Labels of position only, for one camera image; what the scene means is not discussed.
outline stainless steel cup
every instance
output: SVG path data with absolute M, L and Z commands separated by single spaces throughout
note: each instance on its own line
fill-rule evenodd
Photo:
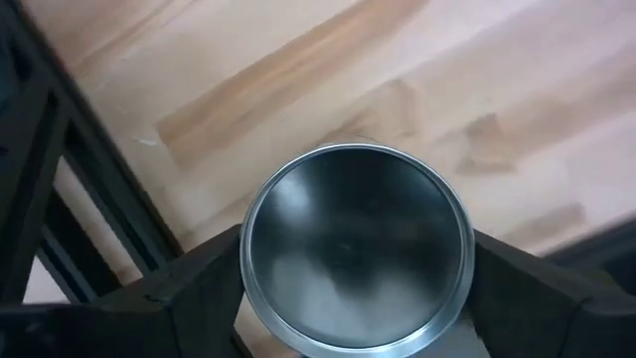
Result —
M 453 324 L 474 267 L 448 184 L 376 144 L 333 144 L 278 170 L 241 231 L 245 292 L 310 357 L 407 357 Z

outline light wood panel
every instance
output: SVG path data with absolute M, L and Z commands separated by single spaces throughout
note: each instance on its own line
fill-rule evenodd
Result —
M 475 227 L 534 253 L 636 212 L 634 1 L 25 4 L 186 249 L 239 222 L 277 167 L 351 138 L 421 158 Z M 237 325 L 282 356 L 248 304 Z

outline wooden table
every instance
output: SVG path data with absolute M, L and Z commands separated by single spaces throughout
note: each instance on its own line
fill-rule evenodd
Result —
M 373 139 L 439 171 L 533 253 L 636 213 L 633 0 L 24 0 L 190 249 L 276 168 Z M 57 187 L 138 272 L 61 163 Z M 248 304 L 257 356 L 280 346 Z

